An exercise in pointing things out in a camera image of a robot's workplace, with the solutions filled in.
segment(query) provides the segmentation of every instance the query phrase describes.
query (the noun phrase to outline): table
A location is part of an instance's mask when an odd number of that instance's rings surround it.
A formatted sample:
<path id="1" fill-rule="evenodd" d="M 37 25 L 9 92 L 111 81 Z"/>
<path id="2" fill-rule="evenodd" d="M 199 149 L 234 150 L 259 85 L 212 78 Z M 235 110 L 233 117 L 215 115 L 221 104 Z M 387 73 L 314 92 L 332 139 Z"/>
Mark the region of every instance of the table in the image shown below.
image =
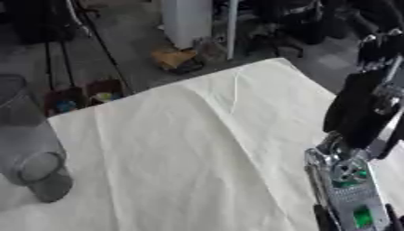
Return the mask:
<path id="1" fill-rule="evenodd" d="M 303 152 L 332 99 L 277 59 L 53 117 L 75 187 L 46 205 L 0 179 L 1 230 L 317 230 Z M 374 163 L 400 214 L 402 151 Z"/>

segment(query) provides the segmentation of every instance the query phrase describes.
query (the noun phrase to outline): robotic arm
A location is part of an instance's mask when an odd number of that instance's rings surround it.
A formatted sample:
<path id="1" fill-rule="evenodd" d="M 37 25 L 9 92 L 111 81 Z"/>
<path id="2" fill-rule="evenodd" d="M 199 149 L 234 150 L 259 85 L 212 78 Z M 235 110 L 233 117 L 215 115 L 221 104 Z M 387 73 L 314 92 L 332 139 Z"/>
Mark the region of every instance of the robotic arm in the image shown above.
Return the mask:
<path id="1" fill-rule="evenodd" d="M 348 76 L 326 113 L 326 139 L 306 151 L 306 171 L 317 198 L 314 210 L 321 231 L 400 231 L 402 224 L 381 200 L 369 164 L 386 158 L 403 138 L 404 90 L 393 83 L 403 62 L 400 17 L 382 0 L 351 4 L 358 10 L 348 21 L 361 40 L 359 70 Z M 381 35 L 365 18 L 379 26 Z M 395 116 L 399 124 L 381 152 L 370 149 Z"/>

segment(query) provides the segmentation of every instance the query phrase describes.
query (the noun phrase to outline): green component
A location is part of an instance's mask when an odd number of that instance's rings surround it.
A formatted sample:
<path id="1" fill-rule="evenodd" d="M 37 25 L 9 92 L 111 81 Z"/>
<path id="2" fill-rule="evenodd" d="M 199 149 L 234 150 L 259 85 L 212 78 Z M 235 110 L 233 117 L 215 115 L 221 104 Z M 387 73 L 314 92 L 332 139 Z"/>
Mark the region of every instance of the green component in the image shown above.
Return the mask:
<path id="1" fill-rule="evenodd" d="M 349 188 L 356 184 L 358 184 L 358 182 L 356 180 L 350 180 L 350 181 L 345 181 L 345 182 L 333 181 L 333 186 L 335 188 Z"/>
<path id="2" fill-rule="evenodd" d="M 358 171 L 358 176 L 360 178 L 367 178 L 368 177 L 368 172 L 366 170 L 360 170 L 360 171 Z"/>
<path id="3" fill-rule="evenodd" d="M 356 209 L 353 212 L 353 218 L 355 219 L 358 228 L 365 228 L 373 224 L 371 211 L 366 206 Z"/>

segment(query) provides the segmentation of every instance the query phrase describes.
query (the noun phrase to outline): tripod leg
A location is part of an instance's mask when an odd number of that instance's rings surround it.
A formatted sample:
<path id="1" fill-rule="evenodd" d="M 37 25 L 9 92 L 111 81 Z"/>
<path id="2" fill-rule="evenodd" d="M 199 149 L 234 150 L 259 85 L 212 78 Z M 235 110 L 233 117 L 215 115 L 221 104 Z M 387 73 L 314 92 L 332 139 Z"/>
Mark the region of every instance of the tripod leg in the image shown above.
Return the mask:
<path id="1" fill-rule="evenodd" d="M 50 45 L 50 40 L 49 40 L 49 32 L 48 32 L 48 27 L 46 27 L 48 21 L 49 21 L 49 6 L 48 6 L 48 1 L 47 0 L 42 0 L 43 3 L 43 31 L 42 31 L 42 36 L 43 39 L 45 40 L 45 62 L 46 62 L 46 77 L 49 82 L 49 88 L 51 91 L 55 90 L 54 83 L 53 83 L 53 72 L 52 72 L 52 61 L 51 61 L 51 45 Z"/>
<path id="2" fill-rule="evenodd" d="M 75 84 L 74 79 L 73 79 L 73 72 L 71 70 L 71 63 L 70 63 L 68 50 L 66 49 L 66 43 L 63 40 L 63 38 L 61 38 L 61 36 L 59 36 L 59 43 L 60 43 L 60 47 L 61 47 L 61 52 L 63 54 L 63 60 L 65 62 L 65 68 L 66 68 L 66 71 L 68 72 L 68 75 L 69 75 L 70 86 L 75 87 L 76 84 Z"/>
<path id="3" fill-rule="evenodd" d="M 129 83 L 127 82 L 126 78 L 124 77 L 124 74 L 118 67 L 118 63 L 112 56 L 111 52 L 109 49 L 106 47 L 106 44 L 104 43 L 103 39 L 101 38 L 101 35 L 98 32 L 98 29 L 96 28 L 96 25 L 94 22 L 89 18 L 89 16 L 86 13 L 86 9 L 83 7 L 83 5 L 79 2 L 79 0 L 75 0 L 76 6 L 78 7 L 78 10 L 82 12 L 84 20 L 90 27 L 91 31 L 94 33 L 96 36 L 96 39 L 98 40 L 99 44 L 101 45 L 101 48 L 103 49 L 104 53 L 106 54 L 107 58 L 111 61 L 112 65 L 114 66 L 115 71 L 118 73 L 119 78 L 123 81 L 124 85 L 126 88 L 130 91 L 133 92 L 132 88 L 129 86 Z"/>

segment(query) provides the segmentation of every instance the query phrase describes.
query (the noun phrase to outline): black robotic finger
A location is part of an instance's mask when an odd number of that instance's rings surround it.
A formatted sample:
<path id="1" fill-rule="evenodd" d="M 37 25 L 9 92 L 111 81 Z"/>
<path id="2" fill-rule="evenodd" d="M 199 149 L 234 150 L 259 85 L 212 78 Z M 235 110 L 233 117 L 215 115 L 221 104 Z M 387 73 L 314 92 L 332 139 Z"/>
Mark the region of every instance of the black robotic finger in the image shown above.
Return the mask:
<path id="1" fill-rule="evenodd" d="M 382 82 L 385 73 L 386 70 L 379 69 L 349 75 L 344 88 L 326 112 L 324 132 L 350 133 L 357 122 L 362 122 L 371 106 L 372 92 Z"/>
<path id="2" fill-rule="evenodd" d="M 396 212 L 391 204 L 386 205 L 387 214 L 390 218 L 390 227 L 386 231 L 404 231 L 404 226 L 402 225 L 400 219 L 397 217 Z"/>
<path id="3" fill-rule="evenodd" d="M 319 231 L 337 231 L 337 227 L 334 221 L 329 216 L 328 212 L 320 205 L 313 206 L 314 214 L 316 215 L 316 221 Z"/>

